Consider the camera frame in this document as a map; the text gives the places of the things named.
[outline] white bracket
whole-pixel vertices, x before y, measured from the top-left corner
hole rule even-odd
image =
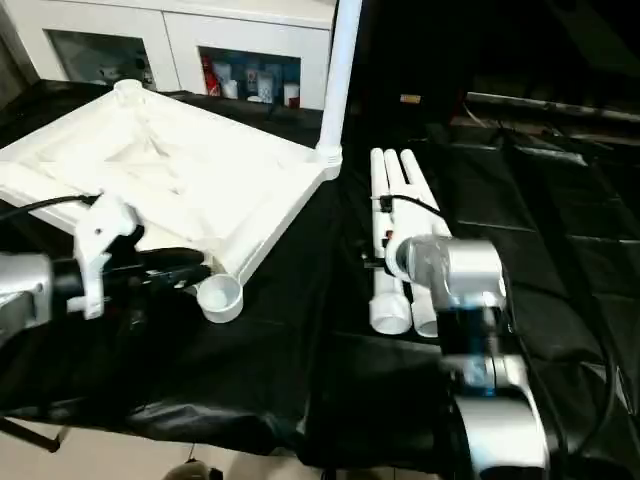
[[[104,313],[102,269],[111,258],[106,250],[118,236],[131,235],[138,225],[135,210],[120,198],[103,194],[76,224],[74,256],[80,266],[84,298],[84,318]]]

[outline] black tablecloth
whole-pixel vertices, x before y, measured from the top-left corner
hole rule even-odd
[[[0,145],[102,93],[41,82],[0,114]],[[317,139],[315,112],[172,96],[309,146]],[[339,179],[320,187],[251,278],[240,318],[213,325],[191,298],[173,294],[154,303],[141,336],[114,319],[26,332],[0,350],[0,412],[261,454],[285,447],[319,466],[438,471],[436,348],[415,333],[370,329],[371,278],[359,259],[371,229],[368,151],[411,147],[454,233],[496,244],[519,328],[573,447],[604,391],[589,327],[607,325],[619,395],[575,466],[585,478],[640,478],[638,149],[562,141],[583,155],[580,164],[508,142],[434,139],[375,144],[382,140],[356,123]],[[68,237],[34,218],[14,227],[0,235],[3,249],[70,251]],[[548,405],[537,398],[554,445]]]

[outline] wrinkled black cloth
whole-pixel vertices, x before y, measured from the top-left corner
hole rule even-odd
[[[104,92],[39,83],[0,113],[0,146]],[[317,139],[316,112],[171,96],[308,146]],[[318,466],[439,471],[437,350],[413,332],[371,330],[372,280],[359,255],[371,232],[369,149],[410,147],[454,233],[498,248],[519,330],[574,448],[604,393],[589,326],[606,323],[622,381],[611,421],[574,474],[640,478],[638,149],[565,142],[579,164],[509,144],[418,140],[376,145],[351,130],[340,177],[256,271],[234,322],[213,325],[175,293],[152,304],[142,334],[113,318],[21,334],[0,350],[0,412],[260,454],[285,447]],[[70,252],[66,235],[35,218],[3,229],[2,249]],[[553,446],[548,405],[533,390]]]

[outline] glass cabinet door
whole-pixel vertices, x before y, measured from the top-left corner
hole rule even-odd
[[[321,110],[329,30],[165,14],[180,85],[194,93]]]
[[[208,95],[300,107],[300,59],[199,47]]]
[[[70,81],[113,85],[132,78],[156,90],[141,38],[63,30],[47,30],[47,34]]]
[[[180,84],[162,12],[56,0],[5,0],[40,78],[148,88]]]

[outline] vertical white pole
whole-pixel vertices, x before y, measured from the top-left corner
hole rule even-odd
[[[340,0],[336,25],[334,26],[322,130],[316,147],[317,159],[330,166],[327,170],[329,180],[338,176],[342,164],[340,142],[361,10],[362,0]]]

